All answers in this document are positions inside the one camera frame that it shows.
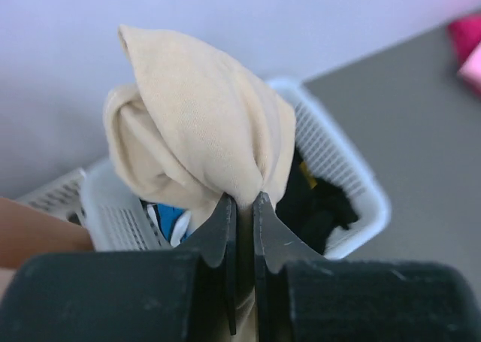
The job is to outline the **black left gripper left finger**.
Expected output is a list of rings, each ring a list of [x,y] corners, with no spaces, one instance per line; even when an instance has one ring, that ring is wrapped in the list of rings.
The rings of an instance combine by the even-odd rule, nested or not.
[[[180,250],[189,257],[181,284],[187,335],[234,335],[237,277],[237,205],[222,195],[210,217]]]

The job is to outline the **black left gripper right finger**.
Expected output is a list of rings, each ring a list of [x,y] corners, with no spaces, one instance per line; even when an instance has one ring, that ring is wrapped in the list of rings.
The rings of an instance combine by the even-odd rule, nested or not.
[[[265,192],[253,203],[253,249],[258,340],[302,341],[325,260],[277,217]]]

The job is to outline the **beige t shirt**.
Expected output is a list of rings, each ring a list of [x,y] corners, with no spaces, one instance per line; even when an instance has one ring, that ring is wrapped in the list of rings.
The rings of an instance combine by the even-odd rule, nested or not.
[[[240,215],[236,341],[255,341],[252,205],[260,192],[284,196],[295,148],[295,112],[227,53],[170,30],[120,26],[135,83],[104,106],[117,175],[146,201],[191,212],[191,229],[223,194]]]

